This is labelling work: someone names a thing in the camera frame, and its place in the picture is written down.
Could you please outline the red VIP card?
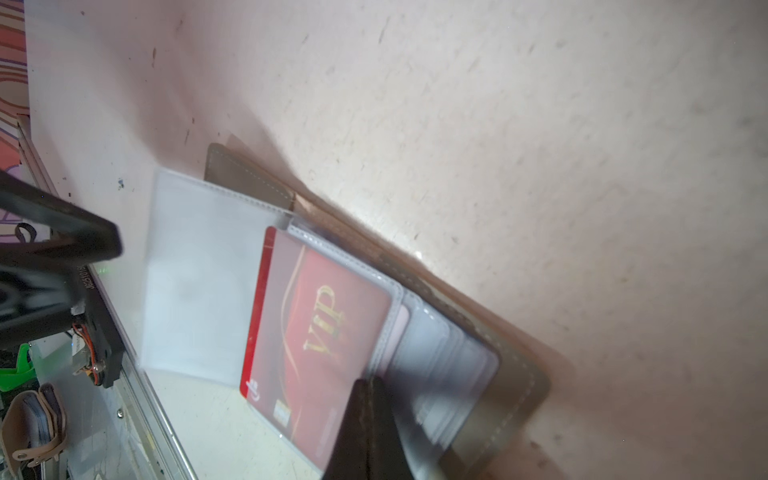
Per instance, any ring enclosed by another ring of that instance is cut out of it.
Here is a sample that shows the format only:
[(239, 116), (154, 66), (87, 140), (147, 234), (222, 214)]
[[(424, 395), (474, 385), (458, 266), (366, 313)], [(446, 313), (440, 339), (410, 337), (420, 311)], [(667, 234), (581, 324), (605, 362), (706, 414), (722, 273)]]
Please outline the red VIP card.
[(265, 231), (240, 393), (317, 469), (354, 382), (383, 356), (403, 287), (323, 238)]

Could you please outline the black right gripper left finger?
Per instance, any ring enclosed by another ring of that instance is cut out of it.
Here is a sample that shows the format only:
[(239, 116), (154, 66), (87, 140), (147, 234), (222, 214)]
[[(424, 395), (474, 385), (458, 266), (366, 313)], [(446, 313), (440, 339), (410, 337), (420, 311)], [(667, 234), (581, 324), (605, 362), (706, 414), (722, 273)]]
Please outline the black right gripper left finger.
[(360, 379), (353, 384), (323, 479), (383, 479), (375, 452), (380, 393), (380, 378)]

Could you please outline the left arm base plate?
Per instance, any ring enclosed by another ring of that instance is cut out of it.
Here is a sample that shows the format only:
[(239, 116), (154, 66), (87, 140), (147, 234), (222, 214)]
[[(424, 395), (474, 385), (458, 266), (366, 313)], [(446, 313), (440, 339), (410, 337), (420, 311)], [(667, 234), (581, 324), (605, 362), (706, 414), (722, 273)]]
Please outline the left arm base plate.
[(73, 308), (74, 333), (85, 341), (86, 368), (96, 386), (111, 388), (120, 378), (125, 344), (97, 278), (90, 267), (78, 269), (82, 301)]

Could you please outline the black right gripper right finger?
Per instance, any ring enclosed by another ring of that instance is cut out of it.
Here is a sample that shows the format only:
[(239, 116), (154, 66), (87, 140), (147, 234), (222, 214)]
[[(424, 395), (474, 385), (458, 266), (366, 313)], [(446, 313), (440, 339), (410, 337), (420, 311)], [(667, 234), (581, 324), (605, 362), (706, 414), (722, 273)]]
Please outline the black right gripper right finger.
[(408, 465), (390, 398), (382, 379), (374, 378), (374, 478), (410, 479)]

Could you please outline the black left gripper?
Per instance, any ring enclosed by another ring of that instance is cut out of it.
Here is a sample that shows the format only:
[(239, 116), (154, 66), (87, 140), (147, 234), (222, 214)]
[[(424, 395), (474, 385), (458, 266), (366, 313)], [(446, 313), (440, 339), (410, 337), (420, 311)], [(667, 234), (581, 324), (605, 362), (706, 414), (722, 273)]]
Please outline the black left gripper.
[(1, 244), (1, 347), (68, 330), (84, 299), (74, 269), (123, 253), (118, 227), (13, 175), (1, 173), (1, 210), (17, 222)]

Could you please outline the grey leather card holder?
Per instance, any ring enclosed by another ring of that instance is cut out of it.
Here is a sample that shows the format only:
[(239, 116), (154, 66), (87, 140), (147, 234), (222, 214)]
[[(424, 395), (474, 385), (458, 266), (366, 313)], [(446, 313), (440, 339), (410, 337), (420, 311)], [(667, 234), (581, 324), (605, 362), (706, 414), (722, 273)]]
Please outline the grey leather card holder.
[(546, 397), (542, 369), (431, 278), (220, 144), (203, 179), (155, 175), (142, 367), (236, 389), (284, 439), (240, 393), (269, 227), (310, 232), (403, 287), (381, 361), (360, 379), (383, 380), (414, 479), (479, 476)]

